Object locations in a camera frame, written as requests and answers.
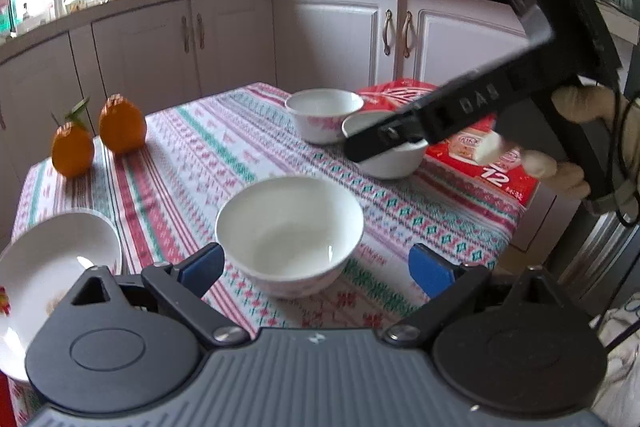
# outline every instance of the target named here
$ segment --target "patterned tablecloth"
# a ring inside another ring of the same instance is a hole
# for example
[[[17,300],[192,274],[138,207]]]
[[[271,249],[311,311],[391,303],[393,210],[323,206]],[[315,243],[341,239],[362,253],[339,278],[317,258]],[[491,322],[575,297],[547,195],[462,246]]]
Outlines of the patterned tablecloth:
[[[384,328],[423,304],[407,255],[426,243],[454,263],[493,267],[524,208],[499,190],[426,157],[408,179],[379,182],[359,174],[340,146],[303,142],[293,128],[287,94],[253,84],[147,118],[146,147],[114,158],[96,139],[90,174],[72,181],[45,160],[31,168],[13,238],[70,208],[93,208],[120,234],[129,270],[155,261],[178,263],[215,241],[216,215],[243,187],[269,176],[303,172],[351,189],[366,216],[364,238],[343,274],[318,295],[270,299],[231,264],[205,300],[252,335],[260,327]],[[18,425],[37,405],[11,384]]]

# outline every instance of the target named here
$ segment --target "ceramic bowl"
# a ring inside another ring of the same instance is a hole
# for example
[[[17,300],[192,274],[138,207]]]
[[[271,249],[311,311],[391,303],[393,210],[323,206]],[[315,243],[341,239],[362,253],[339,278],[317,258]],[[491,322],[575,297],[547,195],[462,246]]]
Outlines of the ceramic bowl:
[[[363,105],[357,94],[341,89],[308,89],[292,94],[285,103],[302,139],[316,145],[342,140],[342,122]]]
[[[353,114],[342,124],[342,132],[345,136],[351,136],[376,122],[385,120],[392,114],[393,111],[382,110],[362,111]],[[418,143],[404,143],[399,147],[358,163],[358,169],[367,176],[381,180],[406,178],[420,166],[428,145],[425,140],[421,140]]]
[[[92,210],[58,214],[20,236],[0,255],[0,371],[27,382],[24,354],[60,299],[90,266],[122,273],[111,222]]]
[[[298,298],[334,282],[364,231],[355,196],[310,176],[270,178],[244,188],[220,210],[217,241],[269,295]]]

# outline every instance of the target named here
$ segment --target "blue gripper pad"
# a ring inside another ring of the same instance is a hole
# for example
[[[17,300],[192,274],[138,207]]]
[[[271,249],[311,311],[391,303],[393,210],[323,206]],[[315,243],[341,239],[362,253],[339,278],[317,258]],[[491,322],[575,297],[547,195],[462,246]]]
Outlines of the blue gripper pad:
[[[225,269],[225,252],[218,243],[210,243],[176,266],[178,282],[191,293],[202,297]]]
[[[457,269],[456,265],[422,243],[416,243],[409,250],[409,273],[430,299],[437,297],[456,281]]]

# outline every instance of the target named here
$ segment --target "pan handle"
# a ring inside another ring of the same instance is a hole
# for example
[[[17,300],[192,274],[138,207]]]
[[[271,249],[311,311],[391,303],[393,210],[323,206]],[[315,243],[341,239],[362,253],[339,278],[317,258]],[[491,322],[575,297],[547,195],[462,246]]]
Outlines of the pan handle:
[[[391,10],[387,10],[385,17],[385,27],[382,29],[382,42],[385,45],[385,55],[387,57],[391,54],[391,47],[389,47],[387,35],[389,33],[389,23],[391,22],[391,17],[393,17]]]

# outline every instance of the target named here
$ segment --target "gloved hand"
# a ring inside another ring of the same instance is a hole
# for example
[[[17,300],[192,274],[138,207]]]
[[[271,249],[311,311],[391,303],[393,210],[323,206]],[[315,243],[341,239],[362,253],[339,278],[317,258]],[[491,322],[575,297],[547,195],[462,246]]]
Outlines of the gloved hand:
[[[558,113],[569,121],[585,123],[602,118],[609,129],[612,129],[615,97],[613,91],[607,87],[560,87],[551,95],[551,99]],[[620,125],[624,108],[629,104],[623,97],[621,99],[618,125]],[[635,175],[640,165],[640,108],[637,105],[629,111],[621,140],[626,165],[631,175]],[[488,134],[476,149],[475,162],[478,165],[495,162],[505,152],[516,146],[517,144],[503,139],[496,133]],[[591,192],[591,187],[584,180],[582,168],[574,163],[558,163],[550,156],[538,151],[523,150],[520,152],[520,157],[525,172],[539,179],[557,194],[567,198],[583,199]]]

